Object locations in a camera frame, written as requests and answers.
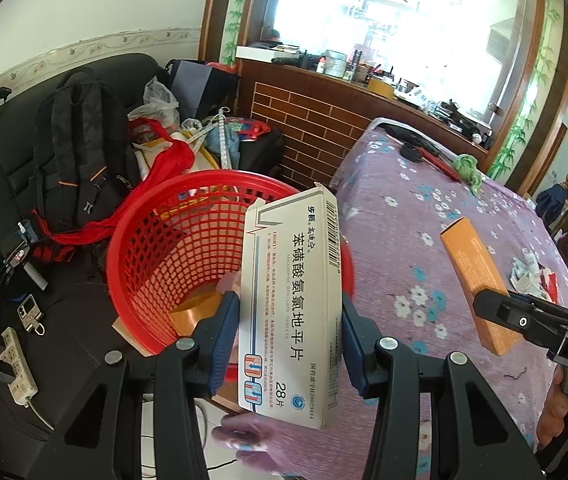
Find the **red plastic basket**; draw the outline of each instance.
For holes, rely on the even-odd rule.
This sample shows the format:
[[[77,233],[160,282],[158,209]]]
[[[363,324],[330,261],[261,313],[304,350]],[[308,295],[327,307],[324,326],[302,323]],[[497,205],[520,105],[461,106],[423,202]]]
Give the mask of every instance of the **red plastic basket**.
[[[198,286],[241,269],[248,206],[296,192],[262,175],[211,170],[168,180],[133,204],[113,234],[106,272],[115,308],[139,343],[158,354],[177,340],[168,313]],[[352,295],[344,242],[341,256],[342,288]]]

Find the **barcode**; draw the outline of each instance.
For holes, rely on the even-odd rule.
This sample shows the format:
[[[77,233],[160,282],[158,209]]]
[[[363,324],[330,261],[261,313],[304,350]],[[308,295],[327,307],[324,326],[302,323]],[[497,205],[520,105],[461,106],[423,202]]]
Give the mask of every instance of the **barcode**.
[[[326,224],[328,226],[328,260],[339,269],[339,224],[337,224],[337,209],[326,202]]]

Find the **wooden countertop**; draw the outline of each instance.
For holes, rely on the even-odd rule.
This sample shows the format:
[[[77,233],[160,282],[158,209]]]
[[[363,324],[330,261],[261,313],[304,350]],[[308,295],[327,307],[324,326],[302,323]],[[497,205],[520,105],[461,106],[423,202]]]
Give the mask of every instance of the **wooden countertop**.
[[[281,67],[285,68],[286,70],[292,70],[292,71],[295,71],[295,72],[301,72],[301,73],[304,73],[304,74],[310,74],[310,75],[315,76],[315,77],[320,77],[320,78],[328,80],[328,81],[330,81],[334,84],[341,85],[341,86],[344,86],[344,87],[349,88],[349,89],[356,89],[357,91],[368,94],[371,97],[374,97],[376,99],[381,99],[381,100],[383,100],[383,101],[385,101],[389,104],[403,108],[404,110],[406,110],[408,112],[411,112],[413,114],[416,114],[416,115],[423,117],[425,120],[429,121],[429,123],[446,130],[451,135],[459,137],[460,140],[467,143],[471,147],[477,148],[478,150],[480,150],[484,154],[488,154],[488,151],[485,150],[483,147],[477,146],[476,144],[472,143],[470,140],[466,139],[466,137],[464,137],[463,135],[459,134],[458,132],[456,132],[452,128],[446,126],[446,124],[444,124],[442,121],[438,121],[435,117],[430,116],[427,113],[424,113],[422,110],[418,110],[416,107],[413,107],[410,104],[403,102],[400,98],[396,97],[394,99],[388,99],[384,96],[376,94],[375,92],[371,92],[366,86],[364,86],[364,84],[344,81],[344,79],[332,77],[332,76],[329,76],[329,75],[326,75],[326,74],[320,74],[320,73],[314,72],[313,70],[304,70],[302,68],[299,68],[299,67],[296,67],[296,66],[290,66],[290,65],[282,65]]]
[[[408,124],[456,155],[473,155],[478,163],[488,154],[487,150],[473,144],[436,118],[398,99],[375,94],[358,84],[294,66],[250,59],[239,61],[241,80],[238,112],[242,115],[250,116],[255,84],[261,83],[342,108],[370,121],[383,117]]]

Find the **black sofa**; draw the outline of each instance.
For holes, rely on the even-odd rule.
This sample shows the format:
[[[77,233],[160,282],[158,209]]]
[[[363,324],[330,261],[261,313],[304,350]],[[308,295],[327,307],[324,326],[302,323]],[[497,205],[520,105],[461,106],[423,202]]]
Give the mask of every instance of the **black sofa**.
[[[142,104],[145,83],[163,73],[144,54],[123,54],[88,65],[114,87],[127,109]],[[61,77],[39,83],[0,107],[0,242],[35,206],[35,190],[29,183],[33,120]],[[79,252],[68,264],[39,266],[50,283],[45,292],[22,269],[0,290],[0,334],[9,325],[17,330],[39,388],[33,403],[53,425],[108,351],[134,352],[111,327],[116,313],[107,288],[98,274],[90,275]],[[19,303],[12,300],[30,293],[46,311],[45,336],[26,333],[17,317]],[[35,427],[46,429],[31,410],[17,406],[8,387],[0,384],[0,470],[27,475],[46,437]]]

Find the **tiled floor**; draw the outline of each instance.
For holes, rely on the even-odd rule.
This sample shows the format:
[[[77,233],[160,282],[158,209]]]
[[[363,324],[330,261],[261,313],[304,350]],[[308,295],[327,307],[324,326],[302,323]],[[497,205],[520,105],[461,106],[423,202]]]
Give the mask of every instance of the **tiled floor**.
[[[208,420],[208,442],[204,448],[206,465],[214,467],[234,459],[234,451],[217,447],[210,436],[210,432],[214,427],[219,426],[220,420],[225,413],[204,401],[201,401],[201,406],[205,410],[206,419]],[[200,436],[203,438],[204,421],[199,410],[197,410],[197,420],[199,421]],[[153,436],[152,402],[145,402],[142,406],[142,435]],[[155,469],[152,466],[155,465],[155,451],[153,440],[149,437],[142,437],[142,465],[142,478],[154,479]],[[252,471],[239,462],[210,471],[209,475],[211,480],[270,480],[273,478],[271,475]]]

